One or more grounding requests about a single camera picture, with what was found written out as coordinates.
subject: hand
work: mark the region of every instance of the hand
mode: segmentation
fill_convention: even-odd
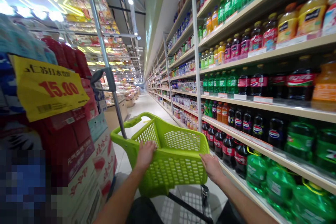
[[[202,164],[208,174],[208,177],[218,185],[223,179],[224,174],[222,172],[221,165],[219,164],[218,157],[210,154],[200,154]]]
[[[156,150],[156,144],[154,141],[148,141],[145,144],[140,142],[139,153],[136,159],[135,169],[142,172],[146,172],[153,159],[153,153]]]

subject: shopping cart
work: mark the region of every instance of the shopping cart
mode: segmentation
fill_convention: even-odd
[[[209,153],[206,137],[197,131],[173,126],[147,112],[125,122],[124,127],[135,126],[141,122],[142,117],[149,117],[151,120],[130,139],[118,135],[120,128],[111,132],[112,141],[125,150],[132,169],[137,161],[140,141],[155,141],[157,145],[152,163],[139,186],[140,194],[146,197],[166,195],[205,222],[213,223],[212,219],[204,214],[204,204],[207,203],[209,192],[204,184],[208,176],[199,156]],[[203,213],[169,192],[169,189],[176,185],[187,184],[202,185]]]

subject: aisle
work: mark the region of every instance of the aisle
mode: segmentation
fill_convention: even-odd
[[[135,101],[135,105],[127,110],[130,118],[137,116],[143,112],[150,112],[165,120],[166,122],[178,126],[171,118],[171,116],[145,90],[141,91],[141,95],[139,96],[139,99]],[[127,137],[131,137],[135,132],[137,132],[137,130],[139,130],[139,128],[126,129]],[[132,168],[128,161],[127,154],[125,154],[125,151],[117,144],[113,143],[113,146],[118,161],[117,169],[115,172],[117,180],[114,191],[116,191],[130,174]],[[207,209],[206,212],[208,216],[212,216],[214,223],[216,223],[216,220],[227,201],[227,197],[210,179],[208,179],[205,185],[209,188],[210,191],[210,195],[208,198],[210,209]],[[185,202],[198,209],[199,211],[202,211],[200,185],[179,185],[176,186],[174,189],[170,190],[170,192],[177,197],[183,199]],[[138,197],[140,197],[139,191],[137,191],[135,195],[135,198]],[[195,215],[193,215],[180,205],[176,204],[174,201],[166,196],[158,196],[152,198],[152,202],[154,203],[158,214],[165,224],[204,223],[201,222],[200,219],[197,218]]]

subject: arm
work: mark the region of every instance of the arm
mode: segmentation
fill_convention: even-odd
[[[135,168],[108,200],[94,224],[124,224],[126,222],[135,192],[152,161],[155,149],[156,145],[153,141],[148,141],[146,144],[140,142]]]
[[[209,178],[219,186],[223,193],[228,197],[231,203],[244,218],[248,224],[259,223],[277,223],[271,216],[264,212],[252,200],[246,197],[222,172],[216,156],[210,154],[202,155],[203,166]]]

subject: yellow price sign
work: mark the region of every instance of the yellow price sign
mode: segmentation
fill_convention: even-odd
[[[11,57],[17,96],[30,122],[84,106],[88,101],[79,74],[16,55]]]

